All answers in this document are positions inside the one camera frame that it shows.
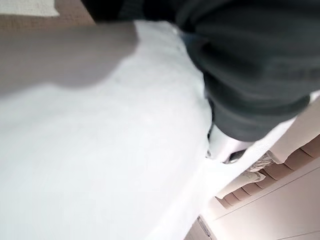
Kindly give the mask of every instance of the metal object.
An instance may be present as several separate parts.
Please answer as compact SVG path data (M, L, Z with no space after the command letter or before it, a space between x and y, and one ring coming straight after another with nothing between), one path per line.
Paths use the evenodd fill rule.
M209 138L207 158L218 160L224 164L236 163L253 142L233 139L225 135L217 126L213 126Z

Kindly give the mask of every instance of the white wall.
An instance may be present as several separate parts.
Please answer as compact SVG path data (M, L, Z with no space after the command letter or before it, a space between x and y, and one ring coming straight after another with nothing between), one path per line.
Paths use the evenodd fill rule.
M266 191L238 209L212 201L205 219L217 239L320 239L320 158Z

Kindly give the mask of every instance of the white sheet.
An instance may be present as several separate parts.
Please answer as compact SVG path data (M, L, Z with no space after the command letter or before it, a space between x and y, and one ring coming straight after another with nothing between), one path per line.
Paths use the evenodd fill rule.
M0 239L181 240L209 199L292 123L237 163L205 158L202 74L171 25L136 28L135 52L99 82L46 79L0 98ZM111 56L124 47L105 44Z

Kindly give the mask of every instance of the dark sleeve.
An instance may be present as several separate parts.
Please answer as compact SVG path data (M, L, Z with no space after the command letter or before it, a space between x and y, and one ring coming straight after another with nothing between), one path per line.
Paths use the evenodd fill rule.
M246 142L299 114L320 89L320 1L172 1L214 103L214 123Z

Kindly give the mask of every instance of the person's arm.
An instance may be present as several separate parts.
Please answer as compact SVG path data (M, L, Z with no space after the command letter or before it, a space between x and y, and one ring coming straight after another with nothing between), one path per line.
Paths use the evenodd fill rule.
M309 94L320 89L317 1L167 3L182 30L203 37L188 52L204 73L214 124L228 136L245 142L263 138L300 113Z

